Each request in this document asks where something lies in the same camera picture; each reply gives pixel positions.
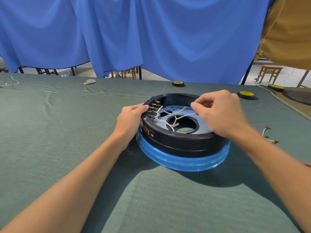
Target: forearm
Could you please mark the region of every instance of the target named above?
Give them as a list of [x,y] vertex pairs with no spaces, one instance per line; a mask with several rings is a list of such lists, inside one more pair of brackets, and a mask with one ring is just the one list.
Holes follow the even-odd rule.
[[232,137],[305,232],[311,232],[311,169],[248,127]]
[[109,137],[95,152],[14,218],[5,232],[80,232],[124,147]]

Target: dark round object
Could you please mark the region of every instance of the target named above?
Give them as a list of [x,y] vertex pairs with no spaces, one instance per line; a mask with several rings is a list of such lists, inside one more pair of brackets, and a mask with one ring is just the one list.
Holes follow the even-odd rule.
[[173,82],[172,82],[172,85],[173,85],[174,87],[183,87],[185,84],[184,84],[184,82],[182,82],[182,81],[173,81]]
[[305,105],[311,105],[311,92],[285,90],[282,94],[293,101],[297,101]]
[[268,88],[276,91],[276,92],[282,92],[284,91],[284,87],[278,86],[278,85],[274,85],[274,84],[269,84]]
[[246,100],[254,100],[255,94],[252,92],[246,92],[246,91],[240,91],[238,92],[238,96],[242,99],[246,99]]
[[[190,106],[191,102],[198,97],[192,94],[163,94],[152,97],[145,105],[149,105],[150,108],[154,108],[156,105],[158,105],[158,108],[159,106],[164,108],[168,106],[172,106],[170,108],[173,108],[173,106]],[[219,152],[228,143],[228,139],[218,136],[214,132],[193,134],[199,128],[199,124],[191,116],[185,116],[183,117],[184,121],[180,121],[186,123],[187,128],[192,129],[189,133],[173,131],[169,125],[165,129],[155,123],[152,117],[154,113],[150,111],[153,110],[152,108],[142,114],[140,131],[150,145],[162,152],[179,157],[199,158]]]

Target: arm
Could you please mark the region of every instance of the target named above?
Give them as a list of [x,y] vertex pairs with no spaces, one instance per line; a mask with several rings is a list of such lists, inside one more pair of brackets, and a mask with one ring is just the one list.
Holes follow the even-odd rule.
[[236,94],[206,93],[191,106],[212,131],[246,152],[300,227],[306,233],[311,232],[311,168],[255,131],[247,122]]
[[147,109],[145,105],[124,107],[112,135],[1,233],[80,232],[108,173],[134,137],[141,114]]

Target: round black housing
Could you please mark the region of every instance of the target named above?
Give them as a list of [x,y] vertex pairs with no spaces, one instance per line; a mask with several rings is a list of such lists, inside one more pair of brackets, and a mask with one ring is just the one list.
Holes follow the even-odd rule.
[[[163,107],[168,105],[190,106],[191,102],[198,97],[192,94],[162,94],[152,97],[145,105],[150,107],[154,107],[156,104]],[[188,118],[196,122],[191,116],[188,116]],[[214,132],[191,134],[178,133],[170,129],[169,126],[167,127],[168,129],[164,129],[155,124],[150,110],[142,114],[140,128],[143,137],[153,147],[165,153],[186,158],[213,155],[220,151],[228,142],[226,138]]]

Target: right hand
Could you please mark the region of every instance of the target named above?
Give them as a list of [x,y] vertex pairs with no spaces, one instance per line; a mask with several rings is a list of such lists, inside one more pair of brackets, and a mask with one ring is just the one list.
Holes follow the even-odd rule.
[[250,127],[240,98],[227,90],[205,93],[192,102],[191,107],[220,136],[231,139],[237,132]]

